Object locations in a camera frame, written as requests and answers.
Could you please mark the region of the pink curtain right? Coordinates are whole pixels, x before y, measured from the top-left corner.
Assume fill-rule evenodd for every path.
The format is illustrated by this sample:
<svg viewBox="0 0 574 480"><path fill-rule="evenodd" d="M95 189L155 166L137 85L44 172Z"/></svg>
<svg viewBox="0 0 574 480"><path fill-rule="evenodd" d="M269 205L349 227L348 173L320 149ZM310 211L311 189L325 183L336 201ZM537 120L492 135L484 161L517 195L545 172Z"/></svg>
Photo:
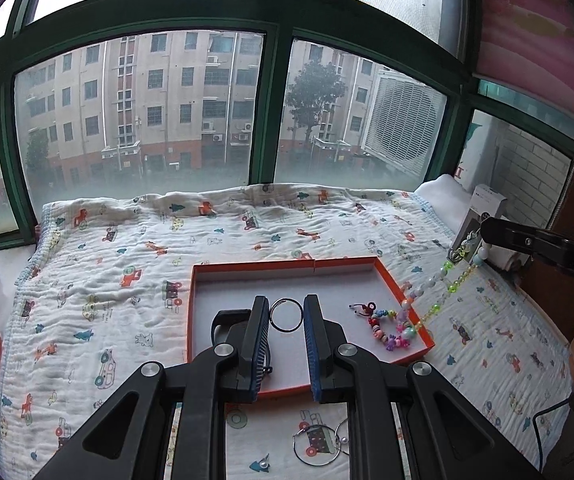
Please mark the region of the pink curtain right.
<svg viewBox="0 0 574 480"><path fill-rule="evenodd" d="M476 73L574 117L570 2L481 0Z"/></svg>

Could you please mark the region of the white grey product box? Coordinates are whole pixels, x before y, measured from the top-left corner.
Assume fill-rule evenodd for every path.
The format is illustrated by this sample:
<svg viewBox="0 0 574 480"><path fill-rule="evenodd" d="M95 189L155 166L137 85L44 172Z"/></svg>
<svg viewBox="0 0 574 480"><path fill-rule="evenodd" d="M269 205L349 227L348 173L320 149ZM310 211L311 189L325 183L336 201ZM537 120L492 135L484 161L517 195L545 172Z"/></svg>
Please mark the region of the white grey product box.
<svg viewBox="0 0 574 480"><path fill-rule="evenodd" d="M482 222L488 218L501 218L507 203L508 199L493 191L489 185L478 184L476 186L465 218L448 253L448 258L452 263L473 260L482 244Z"/></svg>

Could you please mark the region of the cartoon print white quilt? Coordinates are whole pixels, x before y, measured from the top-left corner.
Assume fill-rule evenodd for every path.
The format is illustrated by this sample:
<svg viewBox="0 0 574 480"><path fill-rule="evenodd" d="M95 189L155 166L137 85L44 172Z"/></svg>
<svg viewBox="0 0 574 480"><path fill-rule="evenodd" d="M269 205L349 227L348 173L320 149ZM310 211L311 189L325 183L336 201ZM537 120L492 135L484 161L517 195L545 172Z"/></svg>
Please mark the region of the cartoon print white quilt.
<svg viewBox="0 0 574 480"><path fill-rule="evenodd" d="M191 271L217 263L376 257L403 292L398 312L357 315L388 351L419 326L426 360L537 467L564 427L572 390L564 339L490 266L451 264L452 232L403 191L254 185L43 209L19 276L0 361L0 473L31 479L135 370L187 359ZM301 422L335 430L343 403L311 389L225 411L231 479L345 479L349 454L299 463Z"/></svg>

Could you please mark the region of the green window frame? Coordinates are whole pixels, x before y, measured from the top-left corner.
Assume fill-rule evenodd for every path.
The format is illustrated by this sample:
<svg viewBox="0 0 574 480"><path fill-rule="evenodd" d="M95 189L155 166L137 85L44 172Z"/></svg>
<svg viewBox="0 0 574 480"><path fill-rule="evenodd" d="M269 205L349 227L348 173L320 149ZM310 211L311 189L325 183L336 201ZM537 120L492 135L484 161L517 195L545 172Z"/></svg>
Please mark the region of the green window frame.
<svg viewBox="0 0 574 480"><path fill-rule="evenodd" d="M5 1L0 0L0 7ZM31 245L37 224L14 125L14 77L46 58L132 32L224 28L263 33L260 115L255 121L248 166L248 180L253 184L270 183L275 177L288 61L297 39L363 55L446 96L447 113L430 159L429 178L456 168L467 125L478 110L510 122L574 158L574 139L480 94L475 74L480 0L461 0L455 52L359 0L83 0L46 18L34 15L38 0L11 1L7 27L0 37L0 162L16 225L0 233L0 250Z"/></svg>

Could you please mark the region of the large silver hoop earring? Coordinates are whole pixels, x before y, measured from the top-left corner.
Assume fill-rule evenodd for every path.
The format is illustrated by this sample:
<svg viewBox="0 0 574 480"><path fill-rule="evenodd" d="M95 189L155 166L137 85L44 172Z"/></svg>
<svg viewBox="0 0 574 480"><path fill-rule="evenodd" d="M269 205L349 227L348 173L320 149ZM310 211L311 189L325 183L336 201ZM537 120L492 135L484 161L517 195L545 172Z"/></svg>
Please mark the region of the large silver hoop earring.
<svg viewBox="0 0 574 480"><path fill-rule="evenodd" d="M293 455L304 466L323 468L341 455L337 432L325 424L301 422L293 434Z"/></svg>

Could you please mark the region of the orange shallow box tray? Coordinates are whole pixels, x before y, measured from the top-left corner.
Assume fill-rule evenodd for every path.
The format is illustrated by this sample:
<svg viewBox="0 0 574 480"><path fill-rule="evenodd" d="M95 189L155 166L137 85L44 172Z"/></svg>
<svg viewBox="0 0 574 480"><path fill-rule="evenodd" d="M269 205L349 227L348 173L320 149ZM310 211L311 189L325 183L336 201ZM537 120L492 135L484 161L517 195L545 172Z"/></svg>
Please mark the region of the orange shallow box tray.
<svg viewBox="0 0 574 480"><path fill-rule="evenodd" d="M403 292L376 257L217 263L195 266L187 315L187 359L211 347L211 323L220 310L250 309L264 296L274 307L269 325L273 373L263 380L260 396L292 396L310 388L300 309L315 295L324 318L340 324L345 338L385 362L407 364L435 347L419 326L409 348L388 351L376 340L361 304L398 312Z"/></svg>

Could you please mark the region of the black smart watch band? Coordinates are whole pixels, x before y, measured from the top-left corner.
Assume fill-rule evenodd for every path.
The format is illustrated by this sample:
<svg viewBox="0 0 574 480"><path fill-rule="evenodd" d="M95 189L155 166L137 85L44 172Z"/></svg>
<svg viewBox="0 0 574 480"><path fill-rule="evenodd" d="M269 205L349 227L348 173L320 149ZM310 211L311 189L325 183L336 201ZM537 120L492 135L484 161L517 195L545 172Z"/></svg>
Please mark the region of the black smart watch band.
<svg viewBox="0 0 574 480"><path fill-rule="evenodd" d="M214 316L211 323L211 346L214 347L225 342L232 327L238 323L247 322L250 318L250 309L220 310ZM268 342L264 343L264 356L262 365L262 377L273 373L271 348Z"/></svg>

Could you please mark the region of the silver hoop earring with pearl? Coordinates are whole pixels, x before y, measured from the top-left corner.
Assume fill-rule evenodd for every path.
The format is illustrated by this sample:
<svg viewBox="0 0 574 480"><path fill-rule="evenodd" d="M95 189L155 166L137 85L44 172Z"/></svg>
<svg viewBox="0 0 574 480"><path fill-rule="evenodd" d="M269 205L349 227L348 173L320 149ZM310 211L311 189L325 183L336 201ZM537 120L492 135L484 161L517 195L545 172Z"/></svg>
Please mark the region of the silver hoop earring with pearl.
<svg viewBox="0 0 574 480"><path fill-rule="evenodd" d="M344 418L336 426L335 445L342 453L349 454L349 419Z"/></svg>

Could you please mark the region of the folded white towel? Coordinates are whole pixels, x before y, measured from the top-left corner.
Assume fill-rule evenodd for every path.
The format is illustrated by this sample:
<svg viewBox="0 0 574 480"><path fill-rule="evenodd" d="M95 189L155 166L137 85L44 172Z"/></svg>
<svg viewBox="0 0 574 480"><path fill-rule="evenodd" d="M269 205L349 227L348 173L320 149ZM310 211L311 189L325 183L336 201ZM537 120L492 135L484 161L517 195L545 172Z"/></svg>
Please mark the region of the folded white towel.
<svg viewBox="0 0 574 480"><path fill-rule="evenodd" d="M452 232L451 237L455 237L470 209L472 194L466 192L462 185L448 174L422 183L415 190L415 194L432 206L434 213ZM517 271L527 261L527 255L498 246L490 248L487 258L491 266L508 272Z"/></svg>

